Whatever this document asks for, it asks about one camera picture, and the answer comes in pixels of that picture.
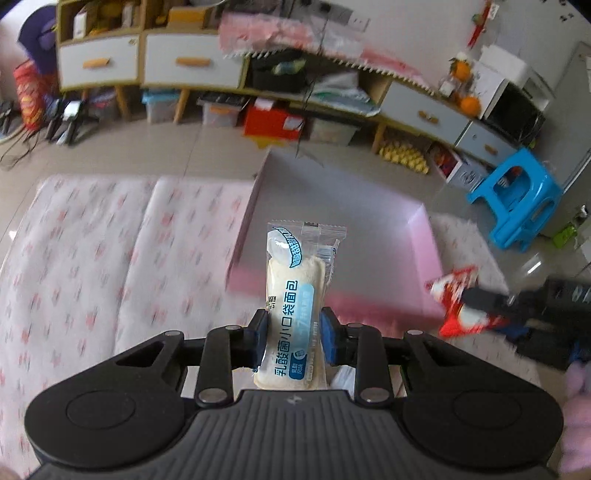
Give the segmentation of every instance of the bed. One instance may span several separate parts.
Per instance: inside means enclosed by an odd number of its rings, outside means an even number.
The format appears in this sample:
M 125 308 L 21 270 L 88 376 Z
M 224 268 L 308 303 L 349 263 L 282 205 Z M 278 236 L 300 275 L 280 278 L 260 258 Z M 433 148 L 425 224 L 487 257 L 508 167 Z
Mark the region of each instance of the bed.
M 225 291 L 252 187 L 96 176 L 40 186 L 0 271 L 0 463 L 25 476 L 37 467 L 23 419 L 48 386 L 164 330 L 204 337 L 264 306 Z M 506 289 L 474 224 L 441 215 L 431 224 L 445 271 L 475 263 L 484 285 Z M 534 364 L 492 335 L 456 344 L 539 384 Z M 235 392 L 254 388 L 248 370 L 234 382 Z

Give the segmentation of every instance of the white box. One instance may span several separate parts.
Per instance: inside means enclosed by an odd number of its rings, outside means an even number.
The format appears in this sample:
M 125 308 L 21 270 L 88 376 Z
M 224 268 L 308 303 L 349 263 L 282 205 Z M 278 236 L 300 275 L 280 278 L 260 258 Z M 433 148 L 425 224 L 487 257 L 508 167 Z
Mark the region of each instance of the white box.
M 121 28 L 130 28 L 134 24 L 134 6 L 133 1 L 125 2 L 121 12 Z
M 554 100 L 554 92 L 545 80 L 526 62 L 508 51 L 496 45 L 483 47 L 480 62 L 522 89 L 540 112 L 544 112 Z
M 72 38 L 84 38 L 94 27 L 98 4 L 94 1 L 87 3 L 74 17 Z
M 446 183 L 469 192 L 489 175 L 486 168 L 467 155 L 459 155 L 450 148 L 435 143 L 429 148 L 427 157 L 434 163 L 435 169 Z

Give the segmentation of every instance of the refrigerator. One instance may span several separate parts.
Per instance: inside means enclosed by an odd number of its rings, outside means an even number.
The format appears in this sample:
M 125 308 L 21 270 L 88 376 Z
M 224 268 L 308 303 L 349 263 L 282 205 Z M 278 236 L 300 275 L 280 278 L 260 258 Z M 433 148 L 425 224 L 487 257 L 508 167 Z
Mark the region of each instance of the refrigerator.
M 563 188 L 564 196 L 543 230 L 552 236 L 581 205 L 591 207 L 591 46 L 581 42 L 556 87 L 533 153 Z

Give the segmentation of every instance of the lactic acid bacteria bread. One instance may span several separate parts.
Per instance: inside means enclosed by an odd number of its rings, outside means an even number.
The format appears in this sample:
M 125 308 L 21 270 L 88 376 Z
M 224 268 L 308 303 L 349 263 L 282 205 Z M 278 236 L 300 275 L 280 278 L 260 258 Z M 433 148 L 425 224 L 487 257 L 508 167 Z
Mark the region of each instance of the lactic acid bacteria bread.
M 326 374 L 319 338 L 320 309 L 346 230 L 295 222 L 270 227 L 267 347 L 254 381 L 267 390 L 321 388 L 326 386 Z

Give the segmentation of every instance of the wooden cabinet leg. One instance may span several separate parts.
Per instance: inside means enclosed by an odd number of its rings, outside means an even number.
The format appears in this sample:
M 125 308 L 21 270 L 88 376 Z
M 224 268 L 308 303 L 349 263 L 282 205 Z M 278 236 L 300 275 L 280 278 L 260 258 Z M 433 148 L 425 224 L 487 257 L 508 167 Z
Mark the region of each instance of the wooden cabinet leg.
M 375 130 L 374 144 L 371 146 L 371 153 L 376 154 L 379 151 L 379 145 L 384 140 L 384 134 L 386 133 L 386 124 L 378 124 Z
M 125 98 L 125 92 L 123 91 L 122 86 L 115 87 L 115 96 L 117 97 L 117 106 L 119 107 L 121 117 L 123 117 L 123 120 L 126 122 L 129 122 L 131 120 L 131 113 L 129 112 L 127 98 Z
M 174 113 L 174 123 L 180 123 L 181 119 L 183 118 L 184 109 L 187 106 L 187 101 L 189 100 L 189 93 L 191 90 L 188 88 L 184 88 L 181 90 L 181 96 L 178 99 L 177 109 Z

